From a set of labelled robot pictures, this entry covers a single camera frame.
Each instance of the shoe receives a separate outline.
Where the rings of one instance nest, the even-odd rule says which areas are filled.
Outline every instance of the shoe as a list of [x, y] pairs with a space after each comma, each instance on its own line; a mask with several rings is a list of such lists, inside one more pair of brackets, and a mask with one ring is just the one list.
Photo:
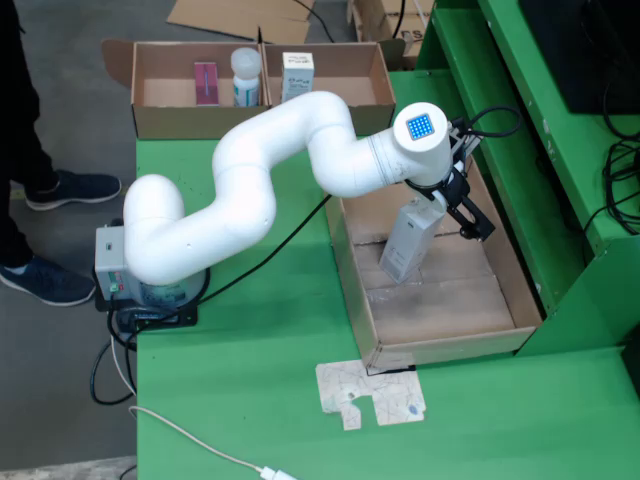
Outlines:
[[92, 280], [38, 256], [33, 257], [21, 275], [0, 266], [0, 282], [54, 307], [80, 305], [96, 290]]
[[78, 175], [57, 170], [58, 185], [53, 190], [25, 190], [27, 205], [38, 212], [71, 202], [100, 203], [115, 198], [122, 189], [120, 180], [110, 175]]

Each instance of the black pants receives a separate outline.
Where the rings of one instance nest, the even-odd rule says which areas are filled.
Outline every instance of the black pants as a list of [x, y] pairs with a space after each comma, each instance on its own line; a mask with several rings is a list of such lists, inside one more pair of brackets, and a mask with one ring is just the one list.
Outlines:
[[6, 122], [0, 133], [0, 265], [10, 268], [24, 265], [33, 255], [9, 217], [10, 180], [27, 190], [51, 189], [57, 182], [51, 158], [42, 150], [34, 130], [40, 116], [39, 99], [31, 84], [20, 33], [13, 0], [0, 0], [0, 110]]

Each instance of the white cable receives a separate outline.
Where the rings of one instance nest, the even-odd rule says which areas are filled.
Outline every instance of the white cable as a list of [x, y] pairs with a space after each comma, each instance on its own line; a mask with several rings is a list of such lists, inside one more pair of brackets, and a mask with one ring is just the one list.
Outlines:
[[413, 4], [418, 9], [418, 14], [420, 15], [420, 20], [422, 20], [422, 24], [424, 25], [424, 28], [426, 30], [427, 29], [427, 19], [424, 18], [424, 12], [422, 11], [422, 7], [420, 6], [420, 3], [418, 2], [418, 0], [413, 0]]
[[182, 435], [184, 435], [185, 437], [187, 437], [192, 442], [197, 443], [202, 448], [204, 448], [206, 450], [209, 450], [211, 453], [213, 453], [215, 455], [218, 455], [218, 456], [220, 456], [222, 458], [226, 458], [227, 460], [231, 460], [232, 462], [237, 463], [238, 465], [243, 465], [245, 467], [252, 468], [253, 470], [255, 470], [258, 473], [262, 473], [262, 468], [254, 465], [253, 463], [243, 462], [242, 460], [238, 460], [237, 458], [232, 457], [231, 455], [227, 455], [226, 453], [222, 453], [221, 451], [216, 450], [215, 448], [213, 448], [213, 447], [207, 445], [206, 443], [204, 443], [202, 440], [199, 440], [198, 438], [196, 438], [193, 435], [191, 435], [184, 428], [179, 427], [175, 423], [171, 422], [170, 420], [167, 420], [162, 415], [158, 415], [156, 412], [154, 412], [152, 410], [149, 410], [149, 409], [144, 408], [144, 407], [136, 407], [136, 406], [129, 407], [129, 411], [130, 412], [133, 412], [134, 410], [138, 410], [138, 411], [146, 413], [147, 415], [151, 415], [152, 417], [160, 420], [165, 425], [168, 425], [169, 427], [173, 428], [175, 431], [177, 431], [177, 432], [181, 433]]
[[133, 389], [133, 387], [131, 387], [129, 382], [127, 382], [127, 379], [125, 378], [124, 374], [122, 373], [122, 370], [120, 369], [120, 363], [118, 363], [118, 357], [116, 355], [116, 343], [115, 343], [115, 339], [113, 338], [113, 336], [111, 336], [111, 353], [113, 354], [113, 363], [116, 364], [116, 368], [118, 369], [118, 374], [120, 375], [120, 378], [122, 379], [124, 384], [127, 386], [129, 391], [131, 393], [133, 393], [133, 396], [137, 397], [136, 391]]

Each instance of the bottle cap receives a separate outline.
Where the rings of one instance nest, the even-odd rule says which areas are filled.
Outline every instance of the bottle cap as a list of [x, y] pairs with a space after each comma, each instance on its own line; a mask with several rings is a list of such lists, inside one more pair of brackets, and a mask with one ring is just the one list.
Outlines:
[[257, 77], [262, 70], [260, 54], [252, 48], [237, 49], [231, 54], [231, 69], [243, 80]]

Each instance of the person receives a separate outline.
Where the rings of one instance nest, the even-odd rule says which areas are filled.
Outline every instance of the person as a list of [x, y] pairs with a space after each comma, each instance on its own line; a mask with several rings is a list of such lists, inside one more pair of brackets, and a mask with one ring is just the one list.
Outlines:
[[109, 175], [78, 175], [53, 168], [34, 129], [40, 116], [39, 98], [29, 76], [21, 33], [13, 0], [0, 0], [5, 118], [0, 134], [0, 281], [46, 304], [73, 306], [89, 300], [95, 284], [32, 252], [9, 216], [11, 180], [24, 186], [27, 205], [39, 212], [71, 202], [110, 200], [120, 193], [121, 184]]

